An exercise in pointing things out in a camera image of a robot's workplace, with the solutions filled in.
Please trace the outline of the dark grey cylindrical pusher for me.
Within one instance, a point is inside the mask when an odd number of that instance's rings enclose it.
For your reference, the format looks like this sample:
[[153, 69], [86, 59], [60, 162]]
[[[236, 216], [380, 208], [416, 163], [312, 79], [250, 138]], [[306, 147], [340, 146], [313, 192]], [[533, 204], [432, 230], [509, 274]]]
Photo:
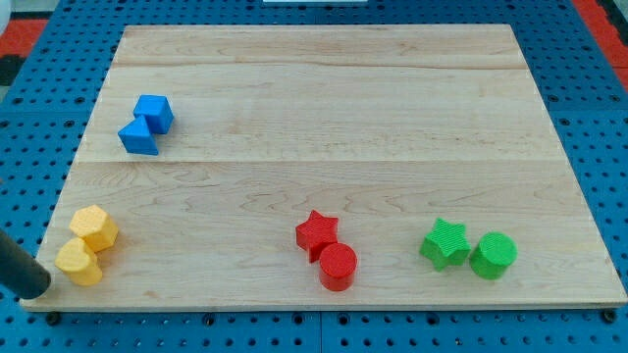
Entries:
[[1, 231], [1, 284], [21, 299], [37, 298], [51, 284], [50, 273], [4, 231]]

